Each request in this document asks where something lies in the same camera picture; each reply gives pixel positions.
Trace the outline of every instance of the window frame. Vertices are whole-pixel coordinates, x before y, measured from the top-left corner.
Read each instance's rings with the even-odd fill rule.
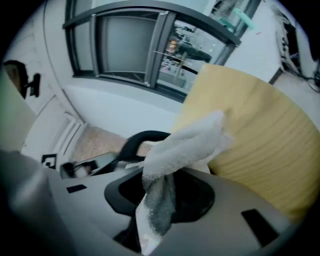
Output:
[[[183,89],[175,89],[174,87],[167,87],[165,85],[157,84],[163,55],[156,52],[163,53],[165,51],[175,20],[178,19],[179,21],[195,26],[225,44],[224,49],[216,61],[217,65],[223,66],[234,49],[241,44],[240,37],[227,30],[219,22],[198,11],[178,4],[155,0],[120,1],[98,6],[77,16],[72,16],[76,1],[77,0],[67,0],[65,7],[65,23],[62,26],[62,28],[65,30],[67,50],[73,70],[73,77],[75,78],[102,79],[109,82],[117,82],[154,92],[178,102],[183,102],[188,94],[187,91],[184,92]],[[254,10],[252,16],[259,6],[259,3],[255,8],[250,9]],[[99,67],[98,60],[100,54],[98,54],[97,50],[97,18],[127,11],[150,11],[159,13],[155,23],[150,49],[148,50],[147,67],[143,82],[131,80],[125,77],[107,75],[100,72],[101,68]],[[89,41],[93,70],[80,70],[75,48],[74,28],[86,22],[89,22]],[[244,25],[241,28],[242,34],[245,32],[246,27],[248,26]],[[197,71],[186,66],[182,66],[182,69],[192,72],[193,74],[198,74]]]

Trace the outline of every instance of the black slot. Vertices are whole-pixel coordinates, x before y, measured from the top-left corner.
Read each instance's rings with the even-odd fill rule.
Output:
[[[82,166],[87,167],[89,166],[91,171],[98,169],[98,166],[96,164],[96,161],[89,161],[89,162],[84,162],[82,163]]]
[[[66,190],[68,190],[69,194],[71,193],[74,193],[74,192],[77,192],[77,191],[80,191],[80,190],[84,190],[86,189],[87,187],[83,184],[80,184],[80,185],[75,185],[75,186],[69,186],[66,188]]]
[[[142,172],[119,185],[120,194],[135,206],[138,206],[146,192],[142,186]]]
[[[279,236],[256,209],[246,210],[241,214],[262,247],[268,245]]]

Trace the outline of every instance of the black strip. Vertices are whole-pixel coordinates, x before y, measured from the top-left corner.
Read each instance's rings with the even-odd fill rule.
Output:
[[[197,71],[195,71],[194,69],[192,69],[192,68],[190,68],[190,67],[188,67],[188,66],[182,66],[181,68],[182,68],[183,70],[185,70],[185,71],[189,71],[189,72],[192,73],[192,74],[198,75],[198,72],[197,72]]]
[[[65,30],[65,40],[66,40],[66,46],[68,49],[68,55],[69,55],[69,60],[71,63],[72,71],[74,74],[77,74],[78,69],[76,66],[76,59],[74,57],[74,51],[73,51],[73,46],[72,46],[72,40],[71,40],[72,33],[70,29]]]
[[[69,194],[71,193],[74,193],[74,192],[78,192],[80,190],[84,190],[86,189],[87,187],[83,184],[80,184],[80,185],[75,185],[75,186],[69,186],[66,188],[66,190],[68,190]]]
[[[67,22],[69,19],[71,19],[71,12],[73,12],[75,8],[73,8],[73,0],[66,0],[65,2],[65,20],[64,22]]]
[[[256,209],[246,210],[241,214],[262,247],[278,237],[278,233]]]
[[[279,67],[278,70],[275,72],[273,77],[270,79],[269,84],[274,85],[278,78],[283,74],[283,70]]]
[[[199,29],[204,29],[207,33],[214,35],[223,43],[233,43],[235,45],[240,45],[240,39],[231,33],[228,29],[222,26],[219,22],[214,19],[187,7],[155,0],[131,0],[131,1],[120,1],[108,3],[94,9],[87,10],[76,17],[73,17],[71,20],[68,20],[63,24],[63,28],[69,27],[71,25],[77,25],[84,22],[92,14],[98,14],[105,11],[122,9],[122,8],[154,8],[165,11],[172,11],[183,14],[183,16],[191,21],[192,25],[197,26]]]

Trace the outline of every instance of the cloth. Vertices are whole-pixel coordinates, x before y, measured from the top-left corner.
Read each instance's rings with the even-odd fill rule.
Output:
[[[157,244],[171,226],[171,215],[176,208],[173,173],[197,162],[208,163],[231,145],[232,137],[224,130],[224,118],[223,111],[211,112],[149,151],[142,172],[146,195],[136,210],[140,241],[147,236],[152,238],[152,244]]]

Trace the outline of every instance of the cable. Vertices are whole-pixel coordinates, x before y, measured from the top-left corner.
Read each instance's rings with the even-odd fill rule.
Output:
[[[320,88],[319,88],[319,90],[316,90],[316,89],[314,89],[311,85],[310,85],[310,83],[308,83],[307,81],[305,81],[307,84],[308,84],[308,86],[313,90],[313,91],[315,91],[316,93],[320,93]]]
[[[288,70],[289,73],[293,74],[294,76],[300,77],[304,79],[304,81],[307,83],[307,85],[316,93],[320,93],[320,73],[319,71],[316,71],[314,74],[314,77],[306,77],[300,73],[295,72],[294,70]],[[314,80],[314,85],[318,87],[318,90],[314,89],[310,83],[309,80]]]

